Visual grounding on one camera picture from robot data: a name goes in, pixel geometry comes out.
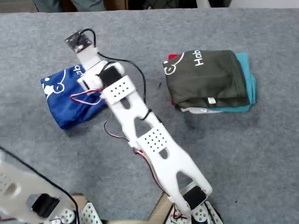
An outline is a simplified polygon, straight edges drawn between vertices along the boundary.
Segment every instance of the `blue cloth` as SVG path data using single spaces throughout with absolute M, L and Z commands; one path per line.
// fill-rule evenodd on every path
M 41 79 L 49 109 L 62 129 L 69 129 L 86 121 L 105 106 L 104 100 L 101 100 L 97 105 L 86 105 L 70 99 L 72 94 L 84 91 L 77 83 L 77 79 L 84 72 L 82 65 L 76 65 Z M 84 94 L 76 98 L 94 103 L 99 100 L 100 93 Z
M 256 103 L 256 79 L 249 69 L 249 59 L 247 53 L 236 53 L 235 54 L 238 61 L 241 64 L 245 80 L 246 80 L 246 89 L 247 95 L 249 98 L 250 104 L 247 106 L 237 106 L 237 107 L 218 107 L 218 108 L 209 108 L 211 111 L 224 111 L 224 112 L 246 112 L 249 110 L 251 105 Z

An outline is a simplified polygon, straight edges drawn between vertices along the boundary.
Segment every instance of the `robotic arm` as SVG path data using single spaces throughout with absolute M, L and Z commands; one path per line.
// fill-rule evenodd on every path
M 70 48 L 77 53 L 85 68 L 85 74 L 78 79 L 84 90 L 103 89 L 101 97 L 113 112 L 122 126 L 122 131 L 129 145 L 143 152 L 150 161 L 157 179 L 169 195 L 169 200 L 177 206 L 186 217 L 191 210 L 204 202 L 212 193 L 212 187 L 191 157 L 173 140 L 164 125 L 146 106 L 136 91 L 124 68 L 119 63 L 107 64 L 99 56 L 96 46 L 78 31 L 65 40 Z M 122 100 L 126 98 L 130 108 L 126 109 Z M 151 130 L 137 136 L 135 119 L 141 119 L 150 125 Z M 182 191 L 178 188 L 177 173 L 183 172 L 193 182 Z
M 211 185 L 191 157 L 173 140 L 164 125 L 140 98 L 131 79 L 125 75 L 123 66 L 120 63 L 102 60 L 95 44 L 82 31 L 74 33 L 65 41 L 77 54 L 86 70 L 85 74 L 78 79 L 78 83 L 86 91 L 102 90 L 101 97 L 105 99 L 121 124 L 128 144 L 146 157 L 153 168 L 157 184 L 186 218 L 184 223 L 191 224 L 192 220 L 204 223 L 196 216 L 197 211 L 201 211 L 201 208 L 205 209 L 201 204 L 212 193 Z M 127 99 L 130 103 L 128 109 L 122 104 L 123 99 Z M 135 119 L 146 122 L 151 129 L 144 135 L 138 136 Z M 178 172 L 184 173 L 193 180 L 182 190 L 178 187 Z M 29 208 L 27 200 L 34 194 L 40 196 Z M 205 205 L 212 217 L 210 214 L 210 211 L 214 211 L 212 206 L 208 202 Z M 76 216 L 67 195 L 58 186 L 51 185 L 41 175 L 24 172 L 6 163 L 1 154 L 0 211 L 21 222 L 33 224 L 56 218 L 64 224 L 70 224 Z M 173 221 L 167 220 L 165 223 L 173 223 Z

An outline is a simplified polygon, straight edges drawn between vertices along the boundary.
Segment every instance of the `clothing tag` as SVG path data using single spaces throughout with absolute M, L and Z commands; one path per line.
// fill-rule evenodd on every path
M 207 100 L 209 101 L 209 104 L 215 104 L 216 100 L 213 97 L 208 97 Z

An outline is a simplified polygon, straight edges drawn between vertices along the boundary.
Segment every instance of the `gray felt surface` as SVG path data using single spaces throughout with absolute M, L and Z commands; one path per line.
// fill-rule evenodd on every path
M 86 194 L 101 218 L 146 218 L 161 191 L 142 158 L 105 134 L 108 109 L 60 130 L 40 85 L 78 63 L 64 38 L 86 27 L 96 31 L 103 54 L 142 68 L 149 107 L 211 183 L 210 201 L 225 223 L 299 221 L 298 9 L 0 15 L 1 145 L 68 191 Z M 176 111 L 161 63 L 191 49 L 248 52 L 257 105 L 247 113 Z M 138 72 L 126 69 L 142 91 Z M 115 119 L 109 125 L 120 133 Z

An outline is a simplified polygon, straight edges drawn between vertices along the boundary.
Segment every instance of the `folded t-shirt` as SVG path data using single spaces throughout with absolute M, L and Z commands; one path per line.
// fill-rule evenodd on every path
M 46 94 L 49 109 L 62 129 L 69 129 L 89 119 L 105 106 L 101 100 L 97 105 L 87 105 L 70 99 L 72 94 L 81 93 L 84 90 L 77 83 L 77 79 L 85 72 L 82 65 L 76 65 L 41 79 L 43 90 Z M 79 100 L 95 103 L 100 98 L 100 93 L 81 95 Z
M 245 78 L 231 50 L 187 51 L 163 63 L 169 92 L 181 108 L 249 104 Z
M 213 113 L 213 112 L 246 112 L 250 109 L 251 105 L 256 103 L 256 79 L 249 69 L 249 59 L 247 53 L 236 53 L 235 54 L 240 65 L 242 67 L 245 80 L 246 80 L 246 90 L 249 98 L 249 105 L 246 106 L 236 106 L 236 107 L 218 107 L 218 108 L 200 108 L 200 107 L 188 107 L 181 108 L 181 111 L 190 111 L 191 113 Z

